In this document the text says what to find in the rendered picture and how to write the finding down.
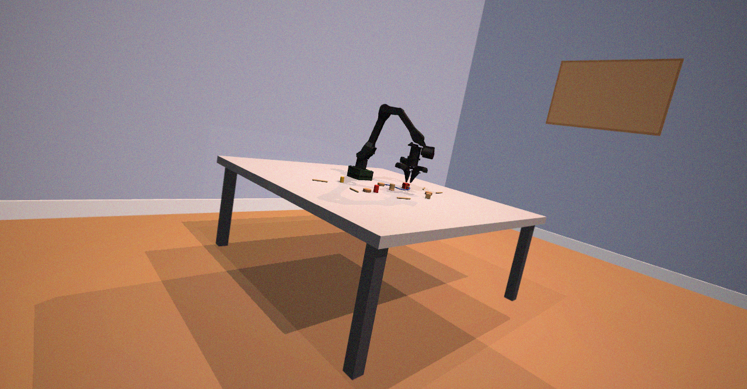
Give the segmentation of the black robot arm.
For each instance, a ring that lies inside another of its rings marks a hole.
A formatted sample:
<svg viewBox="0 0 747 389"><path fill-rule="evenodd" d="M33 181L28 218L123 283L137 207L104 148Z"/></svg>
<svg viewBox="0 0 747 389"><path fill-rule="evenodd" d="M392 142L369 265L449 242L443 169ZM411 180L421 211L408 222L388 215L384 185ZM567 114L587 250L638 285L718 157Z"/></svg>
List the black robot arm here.
<svg viewBox="0 0 747 389"><path fill-rule="evenodd" d="M373 154L375 155L376 140L379 134L381 134L381 129L383 128L385 121L389 119L390 115L399 115L400 119L409 130L409 134L413 139L413 142L419 144L419 146L422 146L421 149L421 147L418 147L418 145L411 142L410 144L408 144L408 146L411 146L409 154L416 157L420 157L420 155L422 155L422 157L424 158L433 159L435 148L426 146L426 143L424 142L424 135L414 127L414 124L409 120L404 110L402 108L391 107L387 104L383 104L381 105L381 109L379 109L377 122L375 124L375 127L373 128L370 139L363 146L362 150L357 153L357 164L355 164L355 166L353 167L368 170L366 169L366 163L368 162L367 159L370 159Z"/></svg>

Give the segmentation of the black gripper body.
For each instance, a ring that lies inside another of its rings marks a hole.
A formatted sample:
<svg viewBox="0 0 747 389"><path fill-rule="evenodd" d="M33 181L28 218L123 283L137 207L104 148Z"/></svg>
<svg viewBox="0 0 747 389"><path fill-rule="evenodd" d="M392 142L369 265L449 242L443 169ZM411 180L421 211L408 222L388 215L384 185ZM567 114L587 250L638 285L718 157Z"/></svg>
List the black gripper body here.
<svg viewBox="0 0 747 389"><path fill-rule="evenodd" d="M420 172L420 171L427 172L428 169L426 167L418 166L418 161L419 160L421 160L421 159L419 159L419 157L416 157L416 156L413 156L413 155L409 155L408 156L408 162L407 162L407 164L403 164L403 163L398 163L397 162L395 164L395 167L400 168L400 169L404 169L404 170L408 170L408 171L409 171L409 169L413 169L413 171L416 171L416 172Z"/></svg>

